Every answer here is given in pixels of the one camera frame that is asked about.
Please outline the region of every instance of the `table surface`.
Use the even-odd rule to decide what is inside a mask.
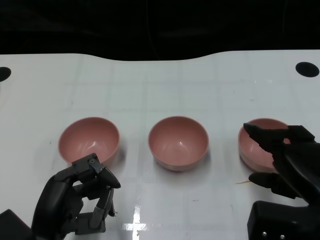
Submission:
[[[0,212],[12,209],[29,226],[47,180],[67,167],[58,139],[72,122],[107,118],[120,131],[122,159],[110,166],[122,187],[105,233],[70,240],[246,240],[257,200],[305,206],[243,183],[239,159],[244,122],[275,118],[304,125],[319,140],[319,50],[223,52],[181,61],[128,62],[81,54],[0,55],[12,70],[0,83]],[[188,172],[153,160],[148,133],[159,120],[188,116],[206,128],[210,156]],[[85,200],[83,212],[97,201]]]

